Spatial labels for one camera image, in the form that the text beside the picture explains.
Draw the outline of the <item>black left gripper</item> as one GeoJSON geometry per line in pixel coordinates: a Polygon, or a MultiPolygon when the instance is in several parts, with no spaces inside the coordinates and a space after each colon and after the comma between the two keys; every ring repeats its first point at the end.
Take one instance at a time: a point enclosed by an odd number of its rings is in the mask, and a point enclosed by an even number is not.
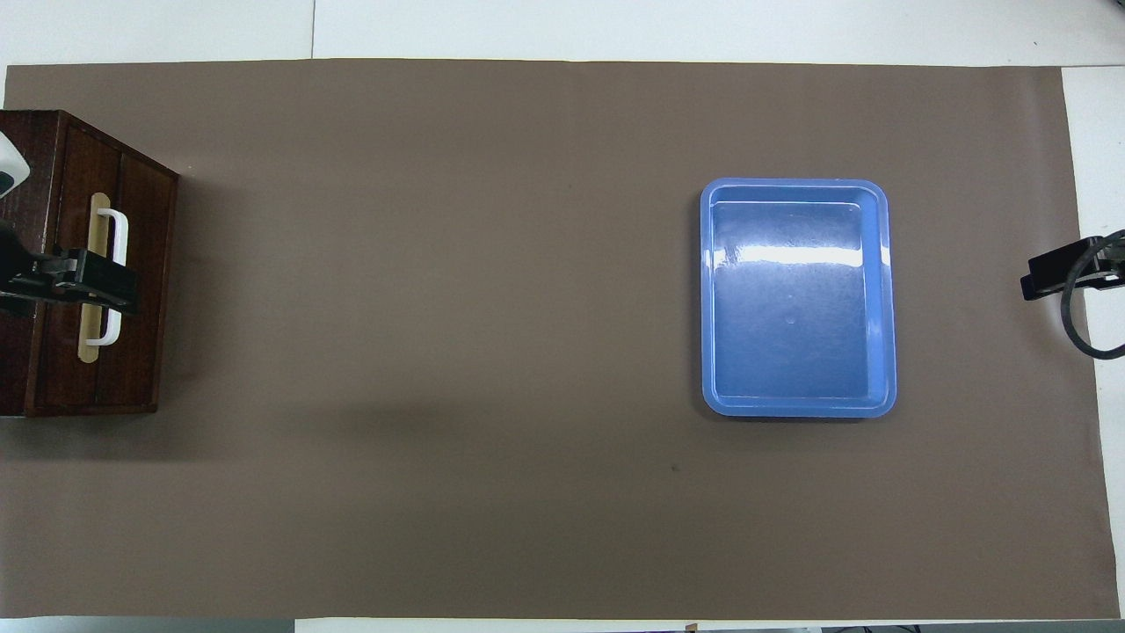
{"type": "Polygon", "coordinates": [[[33,253],[11,224],[1,224],[1,309],[14,317],[29,319],[37,302],[86,302],[124,314],[138,311],[138,275],[123,273],[89,275],[88,270],[109,270],[110,257],[91,250],[68,250],[56,245],[50,253],[33,253]],[[68,260],[68,293],[56,287],[58,265],[68,260]]]}

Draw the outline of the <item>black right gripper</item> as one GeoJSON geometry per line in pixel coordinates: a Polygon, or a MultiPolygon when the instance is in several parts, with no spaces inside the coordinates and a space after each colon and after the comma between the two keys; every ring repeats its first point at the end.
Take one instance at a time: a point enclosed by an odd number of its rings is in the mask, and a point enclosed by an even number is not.
{"type": "Polygon", "coordinates": [[[1084,237],[1060,248],[1048,250],[1027,261],[1027,273],[1020,278],[1025,301],[1036,301],[1061,293],[1071,268],[1092,248],[1084,287],[1120,287],[1124,284],[1124,233],[1084,237]]]}

